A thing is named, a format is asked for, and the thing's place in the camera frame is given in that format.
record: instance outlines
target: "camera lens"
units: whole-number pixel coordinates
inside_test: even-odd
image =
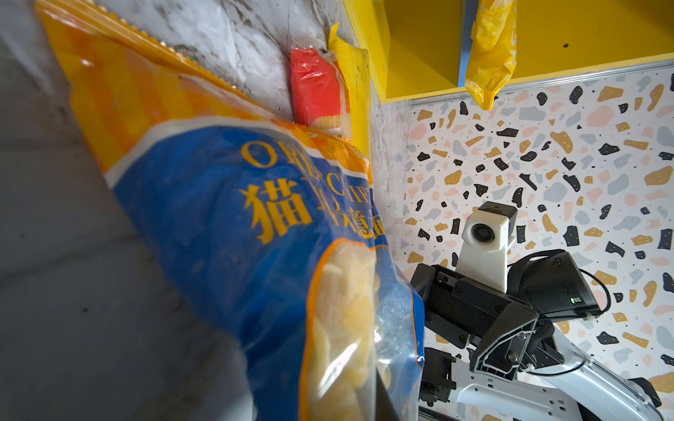
[[[489,242],[496,238],[494,231],[484,224],[475,224],[472,226],[472,236],[479,242]]]

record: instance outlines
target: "snack bag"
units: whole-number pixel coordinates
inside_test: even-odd
[[[472,26],[466,89],[483,110],[510,80],[517,55],[517,1],[480,0]]]
[[[237,337],[260,420],[417,419],[423,303],[349,142],[275,117],[84,0],[37,0],[104,177],[168,279]]]

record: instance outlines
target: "terrazzo wall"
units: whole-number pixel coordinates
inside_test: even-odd
[[[632,73],[414,106],[407,145],[401,270],[456,265],[466,217],[484,201],[517,206],[510,263],[566,249],[611,292],[596,322],[559,323],[583,350],[625,378],[646,377],[674,419],[674,74]],[[591,286],[603,308],[606,296]],[[426,346],[456,354],[426,330]],[[462,358],[468,360],[465,350]],[[540,383],[530,375],[520,379]],[[437,403],[461,420],[510,419]]]

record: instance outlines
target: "yellow package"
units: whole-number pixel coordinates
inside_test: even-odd
[[[484,110],[515,71],[517,0],[480,0],[472,27],[466,89]]]

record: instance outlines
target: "yellow shelf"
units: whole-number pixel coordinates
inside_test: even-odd
[[[459,88],[461,0],[344,0],[382,102]],[[674,59],[673,0],[518,0],[510,83]]]

